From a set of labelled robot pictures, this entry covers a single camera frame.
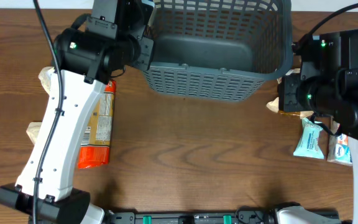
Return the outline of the orange cracker box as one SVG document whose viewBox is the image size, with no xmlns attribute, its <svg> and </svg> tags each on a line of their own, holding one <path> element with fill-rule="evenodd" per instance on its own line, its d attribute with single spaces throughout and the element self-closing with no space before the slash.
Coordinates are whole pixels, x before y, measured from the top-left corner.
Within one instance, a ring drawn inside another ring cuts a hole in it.
<svg viewBox="0 0 358 224">
<path fill-rule="evenodd" d="M 110 81 L 91 113 L 78 156 L 78 168 L 89 169 L 109 163 L 116 82 Z"/>
</svg>

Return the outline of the Kleenex tissue multipack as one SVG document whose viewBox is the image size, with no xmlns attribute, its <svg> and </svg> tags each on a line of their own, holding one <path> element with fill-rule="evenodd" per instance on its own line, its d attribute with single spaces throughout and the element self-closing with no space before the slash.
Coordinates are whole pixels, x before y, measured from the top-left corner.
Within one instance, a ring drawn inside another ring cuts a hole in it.
<svg viewBox="0 0 358 224">
<path fill-rule="evenodd" d="M 352 166 L 351 150 L 348 146 L 348 136 L 341 134 L 329 137 L 328 162 Z"/>
</svg>

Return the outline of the grey plastic basket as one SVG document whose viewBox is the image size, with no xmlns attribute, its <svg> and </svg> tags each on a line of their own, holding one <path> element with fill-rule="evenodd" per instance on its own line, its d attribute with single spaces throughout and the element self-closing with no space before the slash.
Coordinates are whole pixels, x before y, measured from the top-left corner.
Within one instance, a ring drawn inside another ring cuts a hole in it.
<svg viewBox="0 0 358 224">
<path fill-rule="evenodd" d="M 158 0 L 144 73 L 159 93 L 238 102 L 293 64 L 290 0 Z"/>
</svg>

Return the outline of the teal wipes packet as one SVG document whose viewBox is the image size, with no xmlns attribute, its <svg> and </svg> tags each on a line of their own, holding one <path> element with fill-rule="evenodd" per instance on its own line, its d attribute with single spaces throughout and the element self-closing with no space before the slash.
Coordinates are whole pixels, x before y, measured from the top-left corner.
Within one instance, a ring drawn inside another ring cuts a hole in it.
<svg viewBox="0 0 358 224">
<path fill-rule="evenodd" d="M 319 134 L 323 130 L 319 123 L 314 124 L 308 118 L 301 120 L 303 132 L 293 152 L 297 157 L 309 157 L 313 159 L 324 159 L 324 154 L 319 147 Z"/>
</svg>

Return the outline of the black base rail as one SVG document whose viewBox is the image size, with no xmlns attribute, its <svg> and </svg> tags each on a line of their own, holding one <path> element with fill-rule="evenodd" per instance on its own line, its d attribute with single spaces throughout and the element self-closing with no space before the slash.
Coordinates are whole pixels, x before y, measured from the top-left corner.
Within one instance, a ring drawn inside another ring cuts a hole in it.
<svg viewBox="0 0 358 224">
<path fill-rule="evenodd" d="M 278 223 L 273 213 L 261 210 L 214 213 L 108 212 L 103 224 L 259 224 Z"/>
</svg>

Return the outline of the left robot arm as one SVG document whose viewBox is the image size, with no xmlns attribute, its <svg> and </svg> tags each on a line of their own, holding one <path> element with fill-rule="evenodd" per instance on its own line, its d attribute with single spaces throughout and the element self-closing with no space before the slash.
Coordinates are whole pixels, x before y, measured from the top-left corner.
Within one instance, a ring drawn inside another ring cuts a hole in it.
<svg viewBox="0 0 358 224">
<path fill-rule="evenodd" d="M 95 1 L 55 39 L 50 93 L 32 153 L 14 183 L 0 186 L 0 204 L 31 223 L 104 223 L 105 211 L 73 186 L 88 121 L 117 70 L 146 71 L 154 52 L 144 32 L 153 1 Z"/>
</svg>

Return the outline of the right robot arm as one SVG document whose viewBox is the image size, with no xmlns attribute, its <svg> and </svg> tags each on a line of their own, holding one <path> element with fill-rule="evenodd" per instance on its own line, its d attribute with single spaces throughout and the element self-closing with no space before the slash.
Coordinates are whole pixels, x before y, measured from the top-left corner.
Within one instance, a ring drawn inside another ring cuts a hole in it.
<svg viewBox="0 0 358 224">
<path fill-rule="evenodd" d="M 336 135 L 349 137 L 354 175 L 353 223 L 358 223 L 358 29 L 305 34 L 293 51 L 301 57 L 299 74 L 278 86 L 284 112 L 312 111 L 339 123 Z"/>
</svg>

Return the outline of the pantree snack pouch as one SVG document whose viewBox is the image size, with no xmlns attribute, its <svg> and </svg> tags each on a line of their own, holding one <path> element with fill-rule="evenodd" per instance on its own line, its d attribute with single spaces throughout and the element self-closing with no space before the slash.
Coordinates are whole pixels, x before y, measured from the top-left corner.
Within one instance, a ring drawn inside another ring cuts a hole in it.
<svg viewBox="0 0 358 224">
<path fill-rule="evenodd" d="M 295 74 L 300 74 L 300 68 L 294 68 L 289 70 L 286 75 L 291 75 L 292 73 Z M 278 78 L 277 79 L 277 83 L 281 84 L 282 82 L 282 78 Z M 273 101 L 270 101 L 266 104 L 266 107 L 270 110 L 273 111 L 274 113 L 278 113 L 278 114 L 283 114 L 283 115 L 288 115 L 288 116 L 297 116 L 300 119 L 306 118 L 306 117 L 310 117 L 313 112 L 312 111 L 301 111 L 301 112 L 284 112 L 282 110 L 279 110 L 279 98 L 276 97 L 276 99 L 274 99 Z"/>
<path fill-rule="evenodd" d="M 41 125 L 42 122 L 31 122 L 27 127 L 26 133 L 33 145 L 35 145 L 37 142 L 37 137 L 39 135 Z"/>
</svg>

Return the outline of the white snack pouch back side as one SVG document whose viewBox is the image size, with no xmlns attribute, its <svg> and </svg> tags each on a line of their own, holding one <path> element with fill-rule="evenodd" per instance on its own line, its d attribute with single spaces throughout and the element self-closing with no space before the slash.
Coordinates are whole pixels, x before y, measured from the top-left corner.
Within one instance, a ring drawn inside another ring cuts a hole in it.
<svg viewBox="0 0 358 224">
<path fill-rule="evenodd" d="M 47 92 L 47 94 L 50 94 L 50 87 L 51 87 L 51 73 L 53 73 L 55 69 L 53 67 L 44 67 L 41 69 L 38 78 L 41 82 L 42 87 Z"/>
</svg>

